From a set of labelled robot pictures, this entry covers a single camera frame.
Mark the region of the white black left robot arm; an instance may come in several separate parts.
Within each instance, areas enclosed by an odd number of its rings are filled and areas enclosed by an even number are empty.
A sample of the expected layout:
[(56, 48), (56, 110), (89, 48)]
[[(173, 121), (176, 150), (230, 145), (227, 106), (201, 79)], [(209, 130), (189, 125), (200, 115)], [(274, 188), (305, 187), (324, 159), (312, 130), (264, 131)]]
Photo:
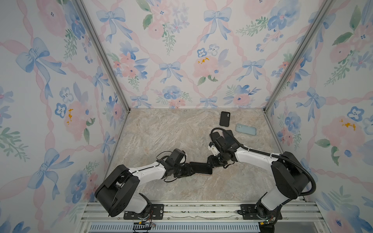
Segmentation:
[(139, 185), (154, 180), (164, 180), (169, 176), (176, 179), (195, 174), (189, 163), (170, 165), (156, 161), (139, 168), (117, 166), (96, 189), (95, 198), (105, 208), (110, 217), (122, 212), (132, 212), (146, 218), (151, 211), (151, 202), (141, 193), (136, 193)]

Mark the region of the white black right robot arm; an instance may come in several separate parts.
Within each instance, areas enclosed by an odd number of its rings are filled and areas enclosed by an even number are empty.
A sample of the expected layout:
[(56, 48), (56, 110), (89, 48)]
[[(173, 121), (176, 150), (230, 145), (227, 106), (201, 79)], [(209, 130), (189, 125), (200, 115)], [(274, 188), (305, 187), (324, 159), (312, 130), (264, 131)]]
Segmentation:
[(228, 148), (210, 143), (213, 153), (208, 158), (211, 167), (229, 166), (229, 161), (247, 163), (271, 171), (275, 186), (256, 203), (254, 214), (259, 219), (277, 219), (280, 209), (299, 196), (312, 194), (316, 183), (312, 175), (299, 163), (292, 153), (268, 153), (234, 144)]

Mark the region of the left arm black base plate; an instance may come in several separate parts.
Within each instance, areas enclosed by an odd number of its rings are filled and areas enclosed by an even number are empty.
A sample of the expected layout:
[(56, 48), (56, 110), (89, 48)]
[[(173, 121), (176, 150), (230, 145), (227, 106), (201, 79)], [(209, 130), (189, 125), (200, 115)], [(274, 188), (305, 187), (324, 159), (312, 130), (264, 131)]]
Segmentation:
[(140, 214), (125, 211), (123, 219), (125, 220), (162, 220), (164, 216), (163, 204), (151, 204), (147, 206)]

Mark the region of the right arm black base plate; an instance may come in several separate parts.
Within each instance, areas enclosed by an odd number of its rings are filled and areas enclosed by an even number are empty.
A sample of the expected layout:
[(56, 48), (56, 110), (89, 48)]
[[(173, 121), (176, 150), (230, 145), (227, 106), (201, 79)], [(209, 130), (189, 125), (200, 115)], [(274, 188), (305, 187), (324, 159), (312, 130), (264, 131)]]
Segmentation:
[(241, 204), (240, 209), (237, 213), (243, 216), (244, 220), (281, 220), (283, 219), (282, 214), (278, 212), (278, 208), (273, 211), (267, 210), (263, 206), (257, 206), (256, 204)]

